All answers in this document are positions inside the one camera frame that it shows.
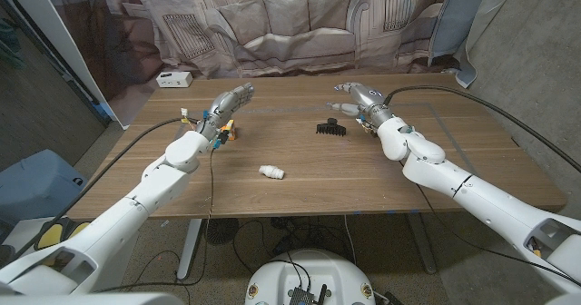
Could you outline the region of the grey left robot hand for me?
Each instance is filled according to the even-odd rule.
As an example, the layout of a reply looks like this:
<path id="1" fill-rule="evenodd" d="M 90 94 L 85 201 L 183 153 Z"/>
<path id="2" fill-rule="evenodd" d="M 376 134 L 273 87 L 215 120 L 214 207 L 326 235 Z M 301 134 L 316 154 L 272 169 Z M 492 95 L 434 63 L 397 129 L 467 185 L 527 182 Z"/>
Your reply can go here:
<path id="1" fill-rule="evenodd" d="M 208 115 L 197 124 L 195 131 L 208 141 L 215 139 L 232 115 L 249 103 L 253 95 L 254 87 L 251 83 L 246 83 L 229 92 L 221 93 L 214 99 L 208 110 Z"/>

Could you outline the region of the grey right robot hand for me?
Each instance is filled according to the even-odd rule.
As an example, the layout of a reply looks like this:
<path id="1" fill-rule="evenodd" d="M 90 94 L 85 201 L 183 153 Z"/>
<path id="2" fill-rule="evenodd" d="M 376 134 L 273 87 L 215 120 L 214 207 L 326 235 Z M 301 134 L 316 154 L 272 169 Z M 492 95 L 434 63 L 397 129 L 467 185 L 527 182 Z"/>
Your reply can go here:
<path id="1" fill-rule="evenodd" d="M 388 106 L 384 104 L 385 97 L 382 93 L 364 84 L 343 83 L 336 85 L 334 89 L 348 93 L 354 103 L 327 103 L 327 106 L 349 117 L 363 115 L 373 130 L 378 130 L 393 115 Z"/>

